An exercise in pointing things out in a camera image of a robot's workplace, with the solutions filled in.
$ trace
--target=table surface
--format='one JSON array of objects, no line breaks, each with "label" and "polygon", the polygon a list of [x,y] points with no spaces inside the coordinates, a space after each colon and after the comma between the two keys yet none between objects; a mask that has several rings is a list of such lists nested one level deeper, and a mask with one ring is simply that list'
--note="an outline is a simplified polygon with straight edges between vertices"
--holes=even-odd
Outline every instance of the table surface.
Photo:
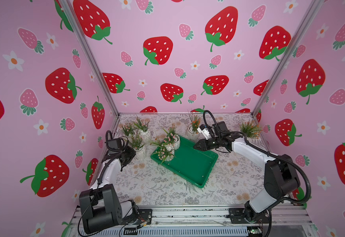
[{"label": "table surface", "polygon": [[[123,136],[121,125],[135,121],[150,121],[151,137],[163,139],[167,129],[174,124],[177,133],[185,136],[190,125],[188,114],[138,114],[121,115],[115,137]],[[250,119],[249,114],[215,114],[216,120],[225,121],[230,131],[237,131],[241,122]],[[212,125],[210,116],[206,116]],[[250,140],[262,147],[261,140]],[[147,147],[147,157],[136,157],[117,176],[115,190],[120,201],[133,199],[138,205],[194,205],[194,204],[243,204],[253,198],[263,187],[262,170],[244,156],[232,152],[220,153],[204,188],[198,188],[185,179],[172,173],[150,158],[156,149]]]}]

